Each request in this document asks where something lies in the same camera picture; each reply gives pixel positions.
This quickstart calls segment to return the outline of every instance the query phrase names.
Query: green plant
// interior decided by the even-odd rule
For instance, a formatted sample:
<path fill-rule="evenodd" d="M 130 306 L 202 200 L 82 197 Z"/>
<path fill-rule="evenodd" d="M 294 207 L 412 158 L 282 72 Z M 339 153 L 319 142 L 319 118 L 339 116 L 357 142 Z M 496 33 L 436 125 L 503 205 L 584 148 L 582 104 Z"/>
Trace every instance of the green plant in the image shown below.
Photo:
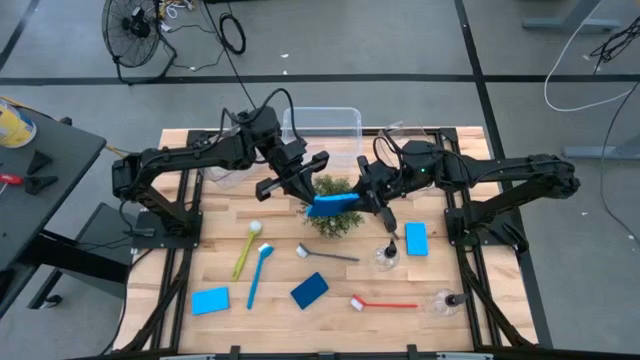
<path fill-rule="evenodd" d="M 315 179 L 313 188 L 318 195 L 335 195 L 348 192 L 351 190 L 351 185 L 347 178 L 333 179 L 330 175 L 323 175 Z M 308 206 L 309 204 L 303 203 L 303 208 L 298 210 L 298 213 L 306 214 Z M 305 224 L 311 224 L 320 235 L 330 239 L 341 238 L 349 229 L 363 222 L 362 215 L 353 211 L 336 216 L 305 217 L 304 219 Z"/>

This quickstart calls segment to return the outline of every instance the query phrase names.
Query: gray toothbrush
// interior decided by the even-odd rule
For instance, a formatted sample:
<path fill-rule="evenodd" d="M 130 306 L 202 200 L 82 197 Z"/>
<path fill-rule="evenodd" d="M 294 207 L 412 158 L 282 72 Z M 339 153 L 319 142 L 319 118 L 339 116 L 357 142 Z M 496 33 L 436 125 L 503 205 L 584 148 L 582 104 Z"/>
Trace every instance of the gray toothbrush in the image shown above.
<path fill-rule="evenodd" d="M 296 249 L 296 252 L 298 253 L 298 255 L 300 255 L 301 258 L 306 258 L 309 255 L 315 255 L 315 256 L 324 256 L 324 257 L 330 257 L 330 258 L 340 259 L 340 260 L 360 261 L 360 259 L 358 259 L 358 258 L 352 258 L 352 257 L 349 257 L 349 256 L 314 253 L 313 251 L 307 249 L 306 246 L 302 245 L 302 243 L 298 244 L 298 248 Z"/>

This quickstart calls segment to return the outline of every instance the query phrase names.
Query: yellow can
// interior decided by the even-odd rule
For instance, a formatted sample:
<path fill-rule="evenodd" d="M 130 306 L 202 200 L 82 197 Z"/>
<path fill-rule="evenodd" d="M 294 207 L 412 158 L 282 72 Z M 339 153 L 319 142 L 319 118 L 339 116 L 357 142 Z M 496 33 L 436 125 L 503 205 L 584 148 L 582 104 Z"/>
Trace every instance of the yellow can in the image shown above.
<path fill-rule="evenodd" d="M 0 99 L 0 146 L 19 148 L 36 136 L 36 124 L 20 113 L 8 101 Z"/>

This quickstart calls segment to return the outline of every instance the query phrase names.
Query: fan grille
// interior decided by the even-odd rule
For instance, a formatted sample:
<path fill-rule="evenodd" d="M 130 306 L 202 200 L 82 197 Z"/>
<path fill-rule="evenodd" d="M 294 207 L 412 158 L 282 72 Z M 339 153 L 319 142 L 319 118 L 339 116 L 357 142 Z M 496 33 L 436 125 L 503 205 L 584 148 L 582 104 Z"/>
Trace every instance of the fan grille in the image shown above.
<path fill-rule="evenodd" d="M 138 67 L 153 57 L 160 40 L 156 14 L 155 0 L 105 2 L 102 36 L 107 50 L 120 65 Z"/>

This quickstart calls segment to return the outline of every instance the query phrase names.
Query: gray floor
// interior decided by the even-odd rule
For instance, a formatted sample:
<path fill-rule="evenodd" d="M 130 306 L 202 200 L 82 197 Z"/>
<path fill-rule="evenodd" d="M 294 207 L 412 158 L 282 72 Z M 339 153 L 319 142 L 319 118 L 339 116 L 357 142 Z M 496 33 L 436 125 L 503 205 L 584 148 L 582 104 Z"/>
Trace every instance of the gray floor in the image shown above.
<path fill-rule="evenodd" d="M 545 74 L 568 39 L 567 34 L 524 31 L 527 16 L 563 15 L 572 1 L 466 1 L 485 74 Z M 0 5 L 0 46 L 28 4 Z M 286 1 L 234 3 L 247 32 L 247 53 L 235 60 L 242 74 L 427 73 L 470 74 L 471 68 L 453 2 L 411 0 Z M 214 16 L 223 5 L 212 7 Z M 0 77 L 113 77 L 115 69 L 100 34 L 101 2 L 41 0 Z M 631 0 L 606 2 L 598 16 L 628 24 L 640 13 Z M 204 24 L 199 13 L 181 12 L 171 25 Z M 210 34 L 186 29 L 170 35 L 180 63 L 215 59 L 220 46 Z M 562 74 L 588 73 L 594 60 L 583 55 L 607 36 L 576 39 L 558 68 Z M 605 73 L 637 73 L 638 44 L 602 67 Z M 158 49 L 134 76 L 151 75 L 166 56 Z M 226 59 L 218 67 L 170 75 L 230 75 Z M 254 99 L 284 86 L 296 106 L 352 106 L 364 125 L 403 120 L 425 126 L 484 125 L 473 83 L 291 83 L 250 84 Z M 629 84 L 552 84 L 559 106 L 597 101 Z M 507 156 L 560 154 L 563 145 L 599 145 L 619 102 L 579 113 L 557 113 L 542 98 L 542 84 L 489 84 L 489 95 Z M 249 106 L 238 85 L 44 86 L 0 87 L 0 93 L 54 117 L 70 116 L 74 125 L 125 149 L 157 145 L 163 128 L 213 127 L 222 106 Z M 622 113 L 612 135 L 620 143 L 640 131 L 634 114 L 640 94 Z M 274 99 L 283 111 L 285 103 Z M 103 153 L 48 228 L 75 236 L 99 202 L 116 205 L 110 195 L 110 164 Z M 543 303 L 557 348 L 640 353 L 640 246 L 604 212 L 598 194 L 598 162 L 576 162 L 582 188 L 566 201 L 540 200 L 523 207 L 527 235 Z M 640 233 L 638 165 L 608 162 L 606 194 L 614 211 Z M 29 311 L 29 296 L 47 275 L 41 269 L 0 322 L 3 359 L 59 359 L 95 354 L 115 329 L 121 301 L 64 278 L 55 292 L 59 307 Z"/>

